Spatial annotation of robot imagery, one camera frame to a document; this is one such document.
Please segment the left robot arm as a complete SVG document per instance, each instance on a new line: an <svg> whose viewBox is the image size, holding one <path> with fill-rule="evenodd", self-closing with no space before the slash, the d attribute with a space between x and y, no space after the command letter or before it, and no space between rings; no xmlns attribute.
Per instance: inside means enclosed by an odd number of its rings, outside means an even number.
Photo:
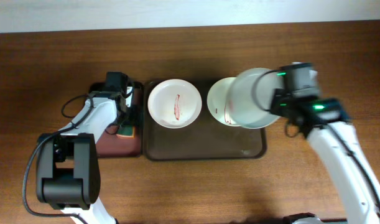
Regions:
<svg viewBox="0 0 380 224"><path fill-rule="evenodd" d="M135 89L94 91L83 108L63 128L39 138L36 159L36 196L58 210L57 217L75 223L116 223L99 197L100 168L96 143L105 129L129 117Z"/></svg>

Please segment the cream plate with red sauce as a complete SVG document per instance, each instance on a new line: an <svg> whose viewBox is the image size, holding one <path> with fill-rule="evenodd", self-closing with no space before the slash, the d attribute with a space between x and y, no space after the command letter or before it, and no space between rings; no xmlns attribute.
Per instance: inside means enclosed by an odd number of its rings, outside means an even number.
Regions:
<svg viewBox="0 0 380 224"><path fill-rule="evenodd" d="M238 124L231 119L226 105L228 90L235 79L235 77L227 77L214 83L207 94L206 102L209 112L218 122L227 126L238 127Z"/></svg>

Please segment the white plate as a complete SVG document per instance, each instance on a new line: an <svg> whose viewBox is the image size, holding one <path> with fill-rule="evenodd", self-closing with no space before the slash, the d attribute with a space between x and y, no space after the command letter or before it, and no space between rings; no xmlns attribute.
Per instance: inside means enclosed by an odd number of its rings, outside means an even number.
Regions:
<svg viewBox="0 0 380 224"><path fill-rule="evenodd" d="M231 84L226 104L231 119L242 128L259 129L275 123L279 116L269 108L276 88L283 87L278 72L268 68L251 68L240 73Z"/></svg>

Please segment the green orange sponge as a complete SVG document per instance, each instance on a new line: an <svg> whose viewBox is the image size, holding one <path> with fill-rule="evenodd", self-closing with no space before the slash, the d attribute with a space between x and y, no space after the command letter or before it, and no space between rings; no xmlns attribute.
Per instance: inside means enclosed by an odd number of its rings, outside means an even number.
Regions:
<svg viewBox="0 0 380 224"><path fill-rule="evenodd" d="M118 128L116 136L118 138L133 139L136 135L136 128L132 125L122 125Z"/></svg>

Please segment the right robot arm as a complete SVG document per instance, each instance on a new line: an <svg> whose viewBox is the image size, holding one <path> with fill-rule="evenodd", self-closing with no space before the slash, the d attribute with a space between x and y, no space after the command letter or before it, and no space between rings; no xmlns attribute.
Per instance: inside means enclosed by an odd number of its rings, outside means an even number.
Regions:
<svg viewBox="0 0 380 224"><path fill-rule="evenodd" d="M297 98L274 90L271 114L285 117L317 153L340 196L348 223L380 223L380 183L350 117L335 98Z"/></svg>

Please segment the pink plate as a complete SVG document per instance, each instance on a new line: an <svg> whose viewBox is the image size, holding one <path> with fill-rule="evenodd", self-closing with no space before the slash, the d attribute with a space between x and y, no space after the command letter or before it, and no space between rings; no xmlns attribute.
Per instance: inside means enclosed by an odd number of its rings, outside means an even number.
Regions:
<svg viewBox="0 0 380 224"><path fill-rule="evenodd" d="M190 82L170 79L162 81L151 90L147 107L157 124L178 129L192 124L198 118L202 110L202 98Z"/></svg>

